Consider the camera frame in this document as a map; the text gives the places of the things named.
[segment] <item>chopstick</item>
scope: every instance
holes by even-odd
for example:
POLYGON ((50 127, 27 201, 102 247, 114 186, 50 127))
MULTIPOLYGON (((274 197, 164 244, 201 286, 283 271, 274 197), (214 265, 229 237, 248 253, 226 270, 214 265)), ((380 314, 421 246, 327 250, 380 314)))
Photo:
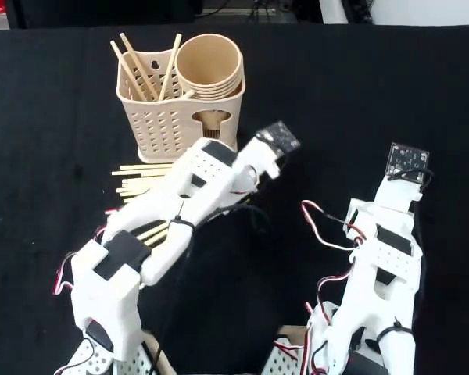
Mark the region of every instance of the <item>chopstick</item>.
POLYGON ((158 234, 154 235, 153 237, 151 237, 147 241, 145 241, 144 245, 150 246, 150 245, 154 244, 155 242, 157 242, 157 241, 161 240, 162 238, 164 238, 167 233, 168 233, 168 229, 162 230, 158 234))
POLYGON ((124 68, 125 73, 128 75, 128 80, 132 83, 132 86, 134 86, 134 89, 138 93, 139 98, 143 102, 146 102, 146 97, 142 93, 141 88, 139 87, 139 84, 136 81, 131 68, 129 68, 129 66, 127 65, 127 62, 125 61, 125 58, 122 55, 122 52, 120 52, 120 50, 118 49, 118 46, 116 45, 115 41, 111 41, 110 44, 111 44, 111 47, 113 48, 113 51, 115 52, 116 57, 118 58, 118 61, 120 62, 120 65, 124 68))
POLYGON ((147 230, 144 233, 139 234, 137 236, 137 239, 142 241, 142 240, 144 240, 148 237, 151 237, 154 234, 157 234, 158 232, 161 232, 162 230, 167 229, 168 226, 169 226, 169 223, 166 221, 165 223, 162 223, 162 224, 160 224, 160 225, 158 225, 158 226, 156 226, 156 227, 154 227, 150 230, 147 230))
POLYGON ((142 177, 157 177, 165 176, 166 170, 117 170, 112 172, 113 176, 129 176, 132 174, 140 174, 142 177))
POLYGON ((181 43, 182 34, 177 34, 175 36, 174 46, 172 47, 172 52, 170 53, 169 64, 166 66, 165 77, 163 78, 162 89, 159 92, 159 101, 162 101, 165 98, 166 86, 169 84, 170 72, 172 72, 172 67, 174 66, 175 55, 179 49, 179 44, 181 43))
POLYGON ((148 87, 149 92, 152 95, 152 99, 156 100, 158 98, 158 93, 156 92, 155 88, 153 87, 151 81, 148 78, 148 74, 146 73, 146 70, 141 64, 141 61, 139 60, 138 56, 135 54, 134 49, 132 48, 131 43, 128 41, 127 37, 125 36, 124 33, 120 33, 120 38, 122 39, 122 42, 125 45, 125 48, 128 50, 128 53, 131 55, 132 61, 134 61, 134 64, 136 67, 139 69, 139 72, 141 72, 141 77, 146 86, 148 87))
POLYGON ((159 168, 172 168, 171 162, 165 164, 137 164, 133 166, 120 166, 120 170, 155 170, 159 168))

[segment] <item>black tablecloth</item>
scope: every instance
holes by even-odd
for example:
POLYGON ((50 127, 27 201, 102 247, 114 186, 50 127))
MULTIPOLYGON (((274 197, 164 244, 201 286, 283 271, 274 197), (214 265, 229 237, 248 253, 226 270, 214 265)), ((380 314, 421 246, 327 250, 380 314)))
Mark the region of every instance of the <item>black tablecloth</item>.
MULTIPOLYGON (((278 119, 303 143, 257 199, 272 237, 237 212, 195 242, 164 343, 178 372, 257 371, 277 327, 305 323, 317 279, 348 263, 317 243, 299 201, 344 216, 351 197, 372 199, 392 141, 429 150, 436 173, 421 203, 417 372, 469 368, 469 27, 188 25, 0 32, 0 373, 51 373, 81 339, 69 295, 51 289, 63 255, 120 201, 109 171, 138 161, 109 47, 122 30, 149 51, 177 31, 232 38, 247 82, 240 144, 278 119)), ((344 241, 333 222, 318 224, 344 241)), ((175 270, 139 298, 149 330, 176 293, 175 270)), ((341 288, 324 297, 340 302, 341 288)))

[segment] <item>white robotic arm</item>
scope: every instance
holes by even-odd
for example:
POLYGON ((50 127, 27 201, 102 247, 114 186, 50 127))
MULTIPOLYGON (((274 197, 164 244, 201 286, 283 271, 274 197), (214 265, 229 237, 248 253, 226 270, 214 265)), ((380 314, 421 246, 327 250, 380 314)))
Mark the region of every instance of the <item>white robotic arm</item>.
POLYGON ((351 199, 344 231, 350 240, 359 240, 349 257, 352 265, 342 304, 336 309, 325 302, 323 313, 318 303, 308 322, 310 349, 304 361, 318 373, 344 373, 351 339, 360 329, 363 337, 354 351, 378 364, 376 370, 373 366, 361 373, 414 373, 411 327, 423 254, 411 234, 414 218, 409 207, 421 199, 427 161, 428 152, 393 144, 375 200, 351 199))
POLYGON ((143 341, 140 285, 156 284, 188 247, 201 220, 255 192, 263 173, 278 177, 277 159, 298 147, 283 123, 258 132, 238 154, 202 138, 157 188, 112 214, 102 243, 89 241, 71 262, 73 314, 84 335, 114 359, 128 360, 143 341), (156 247, 148 248, 129 233, 155 222, 168 226, 165 241, 156 247))

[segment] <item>red and white wire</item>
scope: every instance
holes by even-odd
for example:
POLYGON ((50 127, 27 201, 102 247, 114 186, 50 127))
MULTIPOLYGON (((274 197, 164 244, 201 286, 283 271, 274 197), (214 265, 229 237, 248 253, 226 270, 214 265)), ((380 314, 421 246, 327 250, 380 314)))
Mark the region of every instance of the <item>red and white wire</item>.
POLYGON ((64 287, 69 288, 70 290, 73 289, 73 285, 68 281, 63 281, 63 274, 64 274, 64 265, 66 264, 67 260, 75 255, 76 252, 68 252, 61 263, 61 266, 57 269, 55 273, 55 282, 54 288, 52 289, 53 295, 60 295, 63 291, 64 287))
POLYGON ((273 345, 295 361, 297 360, 297 356, 292 353, 292 350, 300 350, 303 348, 299 345, 285 345, 276 340, 273 341, 273 345))
POLYGON ((306 219, 307 223, 311 226, 311 228, 313 229, 313 232, 314 232, 314 235, 316 236, 316 238, 318 239, 319 242, 321 242, 323 245, 325 246, 328 246, 329 248, 337 248, 338 250, 343 250, 343 251, 346 251, 346 252, 351 252, 352 250, 354 250, 356 247, 345 247, 345 246, 340 246, 340 245, 336 245, 336 244, 332 244, 331 242, 328 242, 328 241, 325 241, 321 236, 320 236, 320 232, 318 231, 318 228, 316 226, 316 224, 314 223, 314 220, 313 218, 311 217, 309 211, 307 210, 306 208, 306 205, 310 205, 311 207, 313 207, 314 209, 317 209, 318 211, 320 211, 321 213, 323 213, 326 217, 328 218, 333 218, 334 220, 337 220, 338 222, 340 223, 343 223, 344 225, 346 225, 347 227, 351 228, 351 229, 354 229, 360 236, 359 238, 363 238, 363 239, 366 239, 365 237, 365 234, 363 233, 363 231, 361 231, 359 228, 357 228, 356 226, 354 226, 353 224, 351 223, 346 223, 342 220, 339 220, 339 219, 336 219, 334 218, 333 216, 330 216, 328 215, 319 205, 317 205, 315 202, 313 201, 309 201, 307 199, 301 201, 301 210, 303 211, 303 214, 304 214, 304 218, 306 219))
POLYGON ((98 237, 101 235, 101 233, 104 232, 105 230, 106 230, 106 225, 104 225, 102 227, 98 227, 95 230, 94 241, 96 241, 98 239, 98 237))
POLYGON ((310 325, 304 335, 304 350, 303 350, 303 362, 300 366, 300 375, 307 375, 307 367, 310 361, 310 349, 311 349, 311 328, 310 325))
POLYGON ((311 304, 306 301, 306 303, 304 303, 304 307, 306 307, 306 310, 307 312, 310 314, 310 315, 313 315, 313 307, 311 306, 311 304))
POLYGON ((347 279, 349 277, 349 275, 351 274, 351 270, 353 270, 352 266, 351 266, 351 268, 349 268, 349 270, 346 273, 344 273, 342 275, 323 277, 322 279, 320 279, 320 281, 318 281, 318 283, 316 285, 316 300, 318 302, 318 305, 320 306, 321 313, 323 314, 323 317, 325 318, 325 320, 327 321, 327 324, 329 326, 331 325, 330 317, 328 316, 327 312, 325 311, 325 307, 323 306, 323 302, 320 300, 321 287, 323 287, 328 281, 341 281, 341 280, 347 279))

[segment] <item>beige plastic caddy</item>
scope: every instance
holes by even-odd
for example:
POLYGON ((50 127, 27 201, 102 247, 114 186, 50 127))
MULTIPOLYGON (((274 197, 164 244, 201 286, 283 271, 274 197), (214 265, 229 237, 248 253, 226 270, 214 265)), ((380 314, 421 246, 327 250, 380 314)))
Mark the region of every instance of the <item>beige plastic caddy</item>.
POLYGON ((137 52, 124 36, 122 39, 128 51, 120 56, 116 95, 144 163, 171 163, 201 137, 236 148, 245 78, 243 56, 233 41, 217 34, 199 35, 186 41, 176 54, 176 48, 137 52), (164 81, 160 101, 157 95, 164 81))

